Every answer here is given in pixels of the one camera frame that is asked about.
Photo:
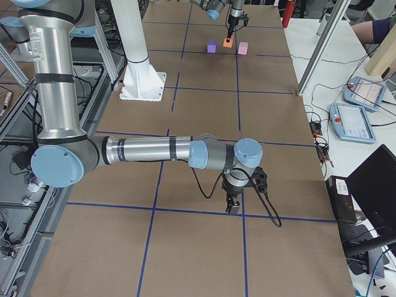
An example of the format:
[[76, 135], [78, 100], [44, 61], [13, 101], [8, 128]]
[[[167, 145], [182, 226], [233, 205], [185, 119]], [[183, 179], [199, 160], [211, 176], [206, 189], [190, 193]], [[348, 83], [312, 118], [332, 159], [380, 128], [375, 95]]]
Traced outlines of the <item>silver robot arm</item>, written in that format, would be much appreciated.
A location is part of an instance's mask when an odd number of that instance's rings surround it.
[[226, 191], [226, 211], [237, 213], [238, 196], [253, 188], [267, 198], [267, 177], [259, 166], [261, 145], [244, 138], [234, 145], [210, 134], [117, 139], [90, 137], [80, 126], [71, 53], [71, 33], [82, 18], [83, 1], [17, 1], [28, 30], [43, 129], [32, 155], [35, 176], [51, 187], [69, 187], [87, 173], [117, 162], [184, 161], [193, 170], [217, 170]]
[[237, 31], [236, 26], [241, 20], [243, 21], [243, 27], [248, 25], [249, 17], [244, 13], [243, 0], [192, 0], [190, 2], [205, 11], [207, 16], [212, 20], [216, 20], [220, 16], [222, 10], [229, 5], [228, 17], [226, 20], [226, 27], [228, 30], [225, 38], [226, 45], [231, 44], [233, 34]]

